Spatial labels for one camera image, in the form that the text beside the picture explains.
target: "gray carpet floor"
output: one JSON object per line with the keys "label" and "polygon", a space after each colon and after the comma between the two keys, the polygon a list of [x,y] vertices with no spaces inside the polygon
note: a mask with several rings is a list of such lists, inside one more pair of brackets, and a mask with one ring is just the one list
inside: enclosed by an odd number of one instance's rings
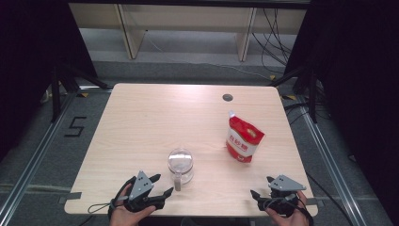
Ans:
{"label": "gray carpet floor", "polygon": [[[119,82],[266,86],[270,82],[267,78],[273,74],[259,65],[236,66],[241,71],[250,72],[242,73],[235,69],[209,64],[93,61],[100,79],[110,86]],[[282,72],[284,68],[272,66],[271,69]],[[84,80],[78,79],[78,82],[81,85],[90,85]],[[283,96],[293,94],[294,82],[293,79],[279,86],[279,93]],[[109,95],[109,92],[92,91],[87,97],[80,95],[73,97],[56,131],[55,138],[8,225],[79,225],[88,218],[87,215],[66,214],[61,200],[71,190]],[[293,105],[297,103],[297,100],[282,100],[282,102],[284,105]],[[1,162],[1,201],[7,198],[12,186],[17,183],[23,173],[24,167],[50,126],[51,117],[50,99],[50,102],[38,106],[36,114],[25,129],[21,142]],[[75,117],[86,117],[84,120],[76,121],[77,124],[84,126],[82,134],[80,137],[65,137],[65,135],[76,134],[76,130],[69,128]],[[302,112],[299,108],[295,108],[287,115],[287,119],[291,123],[305,170],[343,206]],[[368,225],[392,225],[359,166],[348,158],[350,151],[324,105],[317,106],[317,120],[326,143],[359,204],[365,221]],[[319,201],[319,213],[314,217],[315,225],[349,225],[343,213],[325,192],[312,180],[310,182],[313,194]],[[180,218],[148,218],[144,220],[143,225],[180,225],[180,220]],[[238,225],[238,221],[243,221],[242,219],[219,218],[195,220],[204,226],[224,226],[234,225],[234,223]],[[256,225],[272,225],[267,217],[253,220]],[[107,216],[95,216],[85,225],[107,224]]]}

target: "human hand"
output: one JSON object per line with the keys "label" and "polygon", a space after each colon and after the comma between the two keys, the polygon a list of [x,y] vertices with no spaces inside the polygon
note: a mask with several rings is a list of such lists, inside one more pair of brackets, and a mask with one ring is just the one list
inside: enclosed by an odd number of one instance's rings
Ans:
{"label": "human hand", "polygon": [[[120,193],[121,196],[126,195],[127,189],[132,186],[129,184],[126,186],[122,192]],[[143,218],[149,216],[153,211],[156,210],[155,206],[149,206],[145,209],[143,209],[140,212],[133,213],[127,210],[123,205],[123,201],[117,201],[116,202],[116,207],[114,209],[114,212],[112,213],[111,219],[109,220],[109,225],[110,226],[138,226],[138,222],[142,220]]]}
{"label": "human hand", "polygon": [[[306,196],[302,191],[298,190],[297,195],[300,199],[298,202],[299,208],[305,208]],[[276,211],[270,208],[266,208],[266,213],[276,222],[279,226],[308,226],[308,219],[304,214],[302,214],[298,209],[296,209],[289,218],[283,218]]]}

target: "red bag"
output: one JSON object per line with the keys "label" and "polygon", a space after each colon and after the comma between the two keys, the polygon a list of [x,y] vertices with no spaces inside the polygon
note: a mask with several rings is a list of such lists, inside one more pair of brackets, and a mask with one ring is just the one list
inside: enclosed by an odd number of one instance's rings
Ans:
{"label": "red bag", "polygon": [[258,148],[264,133],[252,124],[236,117],[230,111],[229,133],[226,140],[227,150],[231,156],[240,162],[248,163]]}

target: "wooden table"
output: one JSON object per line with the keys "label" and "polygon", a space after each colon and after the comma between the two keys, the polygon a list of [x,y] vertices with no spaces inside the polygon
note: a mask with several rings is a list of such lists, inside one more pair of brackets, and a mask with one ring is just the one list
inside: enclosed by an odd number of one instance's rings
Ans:
{"label": "wooden table", "polygon": [[[232,101],[223,100],[224,94]],[[251,163],[227,151],[229,110],[265,132]],[[72,188],[82,192],[81,199],[68,200],[65,211],[86,214],[92,204],[109,202],[140,170],[162,175],[150,193],[161,195],[173,186],[168,155],[177,147],[193,154],[194,177],[155,216],[266,216],[249,191],[268,197],[266,176],[280,174],[306,186],[305,195],[313,197],[275,88],[117,84]],[[315,205],[308,210],[317,214]]]}

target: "white desk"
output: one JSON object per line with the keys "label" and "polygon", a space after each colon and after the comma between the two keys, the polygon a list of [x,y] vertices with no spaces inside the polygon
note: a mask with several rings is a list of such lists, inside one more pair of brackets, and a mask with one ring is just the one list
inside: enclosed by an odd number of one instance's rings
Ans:
{"label": "white desk", "polygon": [[[223,100],[226,93],[231,102]],[[227,151],[229,110],[265,132],[251,163],[240,163]],[[72,188],[82,192],[81,199],[67,201],[66,212],[85,214],[92,204],[109,202],[139,170],[162,175],[150,193],[161,195],[173,186],[168,154],[181,145],[193,154],[194,178],[153,215],[263,217],[249,191],[267,197],[266,176],[279,174],[306,186],[305,195],[313,197],[276,89],[118,84]],[[315,205],[308,210],[317,214]]]}

